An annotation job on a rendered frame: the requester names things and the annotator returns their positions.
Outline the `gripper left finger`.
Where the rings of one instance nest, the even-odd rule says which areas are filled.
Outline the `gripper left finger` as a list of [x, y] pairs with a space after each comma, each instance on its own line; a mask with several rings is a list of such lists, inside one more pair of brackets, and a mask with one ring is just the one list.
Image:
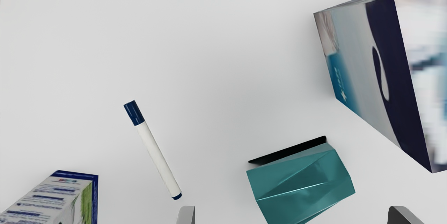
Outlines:
[[196, 224], [195, 206], [184, 205], [180, 208], [176, 224]]

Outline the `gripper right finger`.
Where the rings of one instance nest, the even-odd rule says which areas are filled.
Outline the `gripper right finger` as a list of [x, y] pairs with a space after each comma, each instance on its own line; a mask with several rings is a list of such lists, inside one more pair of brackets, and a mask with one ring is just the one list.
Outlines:
[[390, 206], [388, 210], [387, 224], [424, 224], [408, 208], [399, 206]]

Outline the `large blue and white carton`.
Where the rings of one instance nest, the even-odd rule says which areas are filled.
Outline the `large blue and white carton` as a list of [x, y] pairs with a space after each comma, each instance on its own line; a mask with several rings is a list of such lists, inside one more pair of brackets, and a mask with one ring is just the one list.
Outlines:
[[336, 99], [447, 171], [447, 0], [351, 0], [314, 19]]

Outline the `small white and blue box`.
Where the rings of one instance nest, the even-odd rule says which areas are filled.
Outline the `small white and blue box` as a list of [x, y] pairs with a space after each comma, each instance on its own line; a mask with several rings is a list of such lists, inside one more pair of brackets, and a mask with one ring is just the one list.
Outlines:
[[55, 171], [0, 213], [0, 224], [98, 224], [98, 179]]

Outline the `white marker with blue cap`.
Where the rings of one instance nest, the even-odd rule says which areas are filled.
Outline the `white marker with blue cap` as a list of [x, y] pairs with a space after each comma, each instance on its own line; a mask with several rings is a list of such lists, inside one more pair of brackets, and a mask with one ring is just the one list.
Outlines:
[[124, 104], [124, 108], [132, 120], [133, 125], [135, 126], [138, 135], [143, 141], [145, 147], [147, 148], [147, 152], [149, 153], [152, 162], [154, 163], [161, 179], [163, 180], [167, 190], [169, 191], [170, 196], [174, 200], [178, 200], [182, 197], [182, 191], [174, 178], [174, 175], [169, 168], [169, 165], [164, 158], [161, 149], [159, 148], [155, 138], [148, 127], [144, 116], [142, 115], [137, 103], [135, 100]]

